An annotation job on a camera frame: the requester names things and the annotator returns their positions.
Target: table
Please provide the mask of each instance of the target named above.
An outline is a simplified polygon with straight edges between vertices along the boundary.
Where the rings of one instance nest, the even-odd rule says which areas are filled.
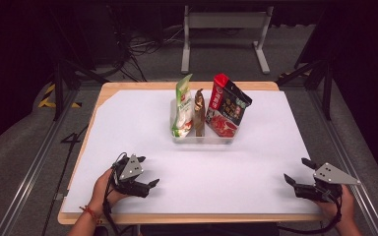
[[[286,115],[286,117],[287,117],[288,120],[290,120],[290,125],[292,125],[291,119],[293,119],[293,116],[291,115],[291,111],[288,108],[287,100],[285,100],[284,93],[279,91],[279,89],[278,89],[278,87],[276,86],[275,83],[272,83],[272,82],[256,82],[256,83],[255,82],[239,82],[239,83],[236,83],[236,84],[241,89],[245,90],[245,92],[247,94],[249,94],[249,92],[250,92],[252,95],[254,95],[253,97],[256,96],[256,92],[253,93],[254,90],[255,91],[259,90],[260,91],[259,93],[266,93],[267,92],[268,95],[271,94],[271,96],[276,95],[276,96],[279,96],[279,97],[284,97],[284,101],[285,101],[284,108],[283,107],[277,107],[277,109],[275,109],[275,112],[278,112],[278,110],[280,110],[280,109],[288,110],[290,115]],[[86,175],[87,176],[93,175],[92,178],[94,178],[94,180],[92,180],[92,181],[95,181],[95,179],[98,177],[98,175],[100,175],[100,173],[102,173],[103,170],[105,170],[106,168],[109,167],[109,163],[112,163],[115,160],[115,159],[112,159],[111,157],[110,157],[110,160],[107,160],[107,162],[106,162],[106,160],[102,160],[103,159],[102,156],[103,156],[104,152],[106,151],[106,149],[100,149],[99,147],[97,147],[96,149],[97,149],[97,153],[99,153],[99,157],[98,157],[99,159],[97,160],[96,163],[102,163],[102,162],[106,162],[106,163],[92,165],[92,168],[84,167],[84,164],[83,164],[84,161],[89,161],[89,156],[93,156],[92,154],[90,154],[90,152],[92,152],[92,149],[95,148],[95,143],[93,143],[93,141],[95,140],[95,137],[96,137],[96,133],[97,133],[97,131],[95,129],[98,129],[98,126],[101,123],[109,124],[109,121],[107,121],[107,120],[104,120],[104,122],[99,121],[100,117],[101,117],[100,114],[102,114],[100,112],[102,112],[103,109],[105,109],[106,107],[109,107],[107,105],[112,103],[112,99],[115,98],[118,95],[119,96],[127,95],[127,94],[130,94],[132,92],[138,92],[138,91],[145,91],[147,94],[149,94],[150,92],[161,91],[161,93],[170,92],[170,95],[171,95],[170,99],[173,99],[174,88],[175,88],[175,83],[108,83],[108,84],[105,84],[102,87],[102,90],[100,92],[100,96],[99,96],[99,98],[96,102],[96,105],[95,105],[94,114],[93,114],[92,119],[91,119],[90,127],[88,128],[88,131],[86,133],[86,136],[85,136],[85,139],[84,139],[84,144],[81,148],[81,151],[80,151],[80,154],[79,154],[76,166],[75,166],[75,170],[74,170],[74,173],[72,175],[71,182],[69,184],[69,190],[70,190],[69,195],[63,201],[63,206],[61,207],[59,214],[58,214],[58,220],[61,224],[74,224],[75,221],[77,220],[77,218],[79,217],[79,215],[81,214],[79,206],[81,206],[82,204],[86,204],[87,201],[90,198],[91,193],[92,193],[92,185],[89,184],[89,181],[87,181],[87,184],[86,184],[87,187],[82,189],[84,192],[81,192],[82,190],[79,191],[80,196],[83,196],[83,200],[82,200],[83,203],[81,203],[80,200],[75,199],[74,203],[73,203],[74,206],[72,207],[73,210],[69,211],[69,210],[66,209],[67,208],[66,205],[68,203],[69,197],[74,198],[72,196],[74,195],[74,192],[75,192],[74,191],[75,181],[80,181],[79,177],[78,177],[80,175],[79,172],[81,172],[81,171],[84,172],[83,168],[86,168],[86,170],[85,170],[85,172],[87,173]],[[191,89],[208,89],[208,88],[212,88],[212,83],[210,83],[210,82],[191,83]],[[261,102],[260,100],[254,100],[254,98],[253,98],[253,104],[249,108],[247,108],[246,113],[243,117],[243,122],[249,123],[251,121],[251,118],[254,119],[254,117],[251,117],[251,115],[249,116],[249,114],[255,113],[255,111],[254,111],[255,107],[260,106],[259,105],[260,102]],[[109,116],[109,117],[108,117],[108,120],[114,119],[114,121],[116,121],[115,115]],[[168,114],[164,114],[164,117],[165,117],[164,122],[167,123],[168,122]],[[240,126],[241,129],[240,129],[240,131],[239,131],[239,133],[237,134],[237,137],[236,137],[238,139],[246,138],[246,137],[242,138],[243,137],[241,135],[242,131],[244,131],[244,135],[245,135],[245,134],[248,134],[247,131],[251,130],[251,129],[244,129],[243,130],[242,125],[243,125],[243,123],[241,123],[241,126]],[[283,129],[290,129],[289,124],[287,124],[287,123],[283,123],[282,128]],[[254,194],[252,194],[248,198],[248,200],[242,200],[242,201],[247,201],[247,203],[248,203],[248,202],[251,202],[251,201],[260,202],[260,200],[266,199],[266,201],[269,201],[268,204],[270,206],[273,206],[276,203],[276,205],[280,205],[283,208],[280,208],[280,207],[278,208],[278,206],[273,206],[276,209],[276,211],[274,211],[274,212],[269,212],[268,209],[265,210],[267,212],[265,212],[265,211],[254,212],[254,210],[257,210],[257,209],[255,209],[255,206],[253,206],[253,207],[251,207],[253,209],[253,211],[248,212],[248,213],[237,212],[238,209],[234,209],[234,208],[231,208],[231,207],[230,208],[219,207],[218,209],[210,210],[209,207],[205,205],[205,203],[202,203],[202,201],[206,200],[206,199],[214,199],[217,202],[219,202],[220,199],[218,199],[214,196],[210,197],[210,196],[206,195],[204,192],[199,193],[199,191],[197,192],[196,190],[199,189],[199,188],[202,189],[203,184],[207,185],[207,184],[214,183],[214,181],[218,181],[218,180],[215,180],[215,178],[217,176],[221,176],[221,175],[209,175],[210,177],[208,179],[204,179],[203,183],[197,182],[196,178],[193,179],[193,182],[189,181],[189,183],[195,183],[195,185],[193,186],[195,189],[191,190],[191,194],[192,194],[193,198],[186,198],[186,199],[185,198],[179,198],[179,197],[181,197],[181,196],[179,196],[179,193],[175,193],[175,192],[172,193],[173,195],[176,196],[176,199],[179,199],[179,200],[184,199],[185,201],[187,200],[186,203],[183,203],[180,206],[188,206],[188,205],[194,206],[193,207],[194,209],[192,209],[192,207],[189,207],[190,209],[188,209],[188,207],[184,207],[182,210],[185,211],[185,212],[183,212],[183,211],[182,212],[173,212],[174,208],[172,208],[172,209],[169,208],[169,209],[165,210],[167,212],[158,212],[158,207],[152,207],[151,208],[150,205],[155,206],[156,204],[161,202],[162,198],[168,198],[169,197],[169,194],[168,194],[169,192],[167,190],[167,187],[173,186],[173,184],[170,184],[170,182],[172,182],[173,179],[175,180],[176,178],[180,177],[180,173],[175,174],[176,172],[174,172],[174,175],[172,176],[172,178],[170,178],[170,176],[167,177],[167,171],[170,171],[170,170],[175,171],[175,170],[173,170],[172,168],[171,169],[164,169],[163,168],[164,163],[158,164],[158,161],[160,160],[158,158],[159,152],[161,152],[161,154],[164,154],[164,153],[171,154],[173,152],[179,153],[179,155],[177,155],[178,157],[168,159],[168,161],[174,161],[173,165],[175,165],[175,166],[178,166],[179,164],[181,164],[181,163],[179,163],[180,158],[181,159],[185,159],[185,158],[188,159],[188,157],[185,156],[185,151],[188,151],[190,153],[196,152],[197,156],[199,155],[201,157],[208,156],[208,154],[211,153],[210,158],[203,158],[203,160],[205,162],[203,164],[204,165],[211,164],[212,161],[214,161],[214,158],[217,159],[217,157],[218,157],[218,158],[220,158],[219,162],[217,162],[217,163],[219,163],[219,165],[214,166],[214,169],[217,169],[217,170],[227,168],[227,167],[225,167],[225,163],[228,162],[228,160],[225,160],[225,158],[224,158],[225,153],[227,151],[230,151],[230,153],[234,154],[234,156],[239,155],[237,157],[238,159],[248,158],[249,161],[247,162],[247,164],[244,164],[244,168],[249,168],[248,166],[251,165],[250,161],[252,163],[252,162],[259,162],[259,160],[260,160],[258,158],[253,158],[254,156],[249,156],[249,154],[248,154],[249,152],[246,149],[245,150],[239,150],[239,151],[235,150],[234,148],[246,146],[246,144],[244,144],[243,142],[237,142],[237,140],[234,140],[234,142],[230,146],[219,146],[219,147],[205,146],[205,147],[199,147],[200,149],[197,149],[197,147],[193,147],[193,146],[182,147],[180,145],[174,144],[173,141],[171,140],[171,138],[168,142],[168,138],[164,139],[162,137],[159,137],[158,141],[156,141],[157,142],[156,147],[139,146],[141,148],[139,148],[139,151],[137,151],[136,154],[137,155],[145,155],[147,157],[146,161],[142,163],[143,168],[145,168],[146,171],[145,171],[144,174],[139,176],[139,178],[137,180],[140,181],[140,182],[143,182],[143,183],[148,183],[148,181],[154,180],[155,178],[158,177],[160,179],[160,182],[157,184],[157,186],[155,188],[151,189],[151,193],[149,194],[149,196],[147,198],[145,198],[145,199],[128,198],[128,199],[120,202],[112,210],[113,211],[112,218],[114,219],[114,221],[117,224],[263,222],[263,221],[300,221],[300,220],[320,220],[320,219],[322,219],[322,215],[319,211],[319,208],[317,208],[313,203],[311,203],[307,200],[297,199],[294,196],[294,192],[293,192],[292,188],[287,183],[284,183],[284,177],[283,177],[284,172],[289,174],[289,176],[295,178],[298,182],[301,182],[301,183],[304,183],[303,181],[306,181],[306,176],[308,176],[308,177],[312,176],[312,170],[305,168],[300,163],[300,157],[308,157],[308,156],[307,156],[306,148],[303,144],[303,140],[300,138],[300,134],[298,133],[297,127],[295,126],[294,119],[293,119],[293,127],[291,127],[291,128],[293,129],[294,134],[291,137],[286,137],[285,140],[288,141],[288,142],[292,141],[292,140],[298,140],[298,141],[300,140],[299,142],[296,142],[296,145],[295,145],[296,148],[297,148],[296,151],[298,151],[298,154],[300,156],[298,158],[290,158],[289,157],[290,160],[285,164],[283,162],[278,163],[278,161],[276,159],[274,159],[274,160],[262,159],[260,161],[260,163],[261,163],[261,166],[263,167],[263,170],[257,169],[256,174],[257,174],[257,176],[260,176],[260,178],[266,178],[266,176],[271,175],[271,178],[275,179],[276,183],[278,183],[276,187],[272,186],[272,185],[266,186],[269,183],[268,181],[259,181],[259,183],[264,184],[264,186],[257,186],[257,188],[255,186],[250,186],[250,184],[253,184],[255,181],[257,181],[257,180],[254,180],[254,179],[252,179],[252,181],[249,182],[249,183],[246,183],[245,181],[244,182],[236,182],[235,185],[234,185],[234,183],[230,183],[231,182],[230,180],[229,181],[225,180],[227,182],[224,182],[225,185],[227,186],[227,188],[234,188],[234,190],[236,190],[236,188],[238,188],[239,186],[244,186],[243,187],[244,191],[246,191],[246,190],[250,191],[251,190],[252,193],[254,192]],[[277,131],[278,128],[275,129],[275,127],[273,127],[272,129],[275,131],[275,133],[278,132]],[[136,146],[136,144],[133,143],[133,142],[130,142],[130,144],[126,144],[126,142],[119,142],[118,141],[118,143],[121,144],[121,148],[124,148],[123,151],[127,151],[127,152],[128,151],[134,151],[133,148]],[[281,139],[279,140],[279,144],[283,144],[283,143],[284,143],[284,138],[281,137]],[[160,147],[164,144],[167,144],[168,146],[170,146],[170,150],[161,149]],[[217,152],[220,152],[220,151],[223,151],[223,150],[225,151],[225,153],[222,153],[223,158],[213,155],[213,153],[217,153]],[[291,149],[289,147],[279,148],[279,150],[291,152]],[[262,155],[265,155],[263,153],[266,153],[266,152],[267,151],[265,149],[263,149]],[[287,167],[285,166],[285,167],[282,167],[281,169],[274,169],[274,171],[272,171],[273,168],[269,168],[269,166],[266,165],[266,163],[271,163],[272,161],[275,161],[275,164],[277,164],[279,166],[287,165]],[[196,164],[193,165],[193,163],[192,164],[187,163],[187,164],[188,164],[187,165],[188,167],[189,166],[192,166],[192,167],[197,166]],[[195,172],[193,172],[193,174],[194,174],[193,175],[194,177],[201,176],[201,178],[202,178],[203,173],[198,173],[198,172],[195,171]],[[242,178],[243,177],[243,176],[240,177],[240,176],[237,176],[237,175],[234,175],[234,176],[235,176],[235,178]],[[313,181],[313,179],[312,180],[311,179],[312,178],[310,178],[308,180],[308,183],[306,183],[306,184],[310,184],[309,181]],[[223,189],[223,188],[220,188],[220,186],[221,186],[220,183],[216,183],[216,185],[210,186],[209,188],[218,187],[219,191],[227,191],[227,188]],[[185,188],[185,189],[181,189],[181,190],[176,191],[176,192],[184,192],[186,190],[187,189]],[[203,189],[203,191],[205,191],[205,192],[208,192],[208,190],[209,190],[208,188]],[[230,195],[229,197],[230,198],[234,198],[234,197],[240,198],[240,196],[245,197],[245,195],[240,195],[240,194],[236,194],[236,193],[234,193],[233,195]],[[274,199],[274,198],[279,198],[279,200],[281,200],[281,201],[275,202],[275,203],[270,203],[272,201],[272,199]],[[202,208],[196,209],[196,206],[198,206],[198,205],[203,205],[203,206],[202,206]],[[172,201],[170,201],[167,205],[165,205],[165,208],[167,208],[167,206],[173,206]]]

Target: person's right hand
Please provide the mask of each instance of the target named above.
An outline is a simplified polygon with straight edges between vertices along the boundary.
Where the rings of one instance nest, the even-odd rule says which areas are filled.
[[[336,228],[340,235],[357,236],[361,235],[357,225],[354,221],[354,196],[348,190],[346,185],[342,185],[343,194],[339,203],[342,204],[342,218],[341,221],[336,224]],[[314,202],[323,211],[324,215],[330,220],[337,214],[337,206],[332,203],[320,203]]]

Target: black snack bag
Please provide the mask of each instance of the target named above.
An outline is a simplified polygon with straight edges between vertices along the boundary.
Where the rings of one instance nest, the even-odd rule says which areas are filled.
[[[226,75],[218,74],[214,77],[206,122],[219,136],[232,138],[252,102]]]

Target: person's left hand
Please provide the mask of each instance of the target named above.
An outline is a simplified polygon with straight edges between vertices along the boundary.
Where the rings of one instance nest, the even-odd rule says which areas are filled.
[[[89,201],[88,208],[94,211],[96,217],[101,217],[103,215],[103,198],[105,196],[106,186],[109,181],[109,176],[112,172],[112,169],[108,169],[103,173],[99,178],[97,178],[96,182],[94,183],[94,191],[92,193],[92,198]],[[109,186],[108,192],[112,190],[112,186]],[[109,201],[110,207],[115,206],[115,204],[122,200],[129,197],[128,195],[123,195],[118,191],[113,190],[108,195],[107,199]]]

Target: gray floor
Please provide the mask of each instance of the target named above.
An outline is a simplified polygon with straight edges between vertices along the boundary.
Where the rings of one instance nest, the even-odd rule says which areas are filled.
[[[193,81],[211,81],[217,73],[226,73],[234,81],[275,81],[280,73],[293,70],[293,64],[312,30],[312,27],[269,29],[264,46],[271,69],[269,75],[260,72],[251,38],[247,38],[254,36],[254,32],[242,30],[236,36],[228,36],[214,30],[195,31],[190,65]],[[230,39],[231,44],[223,38]],[[180,74],[181,53],[182,43],[175,41],[137,59],[148,81],[177,81],[183,77]],[[127,66],[138,77],[133,68]],[[121,73],[109,79],[131,81],[124,79]],[[316,162],[328,161],[344,171],[356,173],[363,183],[362,187],[353,188],[357,198],[356,221],[364,235],[378,235],[378,166],[338,89],[333,89],[332,121],[328,122],[321,116],[318,104],[321,89],[317,92],[307,91],[302,82],[297,79],[281,87],[281,90],[287,95],[309,154]],[[85,82],[77,92],[71,93],[70,98],[82,102],[83,106],[68,109],[59,122],[53,122],[53,108],[38,108],[46,89],[44,87],[37,96],[32,114],[0,137],[0,224],[3,222],[0,235],[41,234],[54,194],[66,194],[81,147],[81,144],[75,145],[67,160],[69,144],[60,142],[72,133],[80,133],[88,124],[100,87]],[[45,143],[52,127],[58,128],[58,131],[50,133],[53,138],[51,143]],[[39,161],[41,156],[38,153],[43,153],[42,161]],[[66,172],[56,191],[65,164]],[[23,185],[26,180],[29,181],[27,186]],[[25,197],[19,197],[22,201],[11,205],[18,196],[17,192],[25,193]],[[61,201],[54,201],[45,235],[68,232],[70,226],[57,222],[60,206]],[[320,227],[319,222],[283,222],[282,225],[299,229]],[[281,235],[294,234],[281,231]],[[337,233],[332,230],[325,235]]]

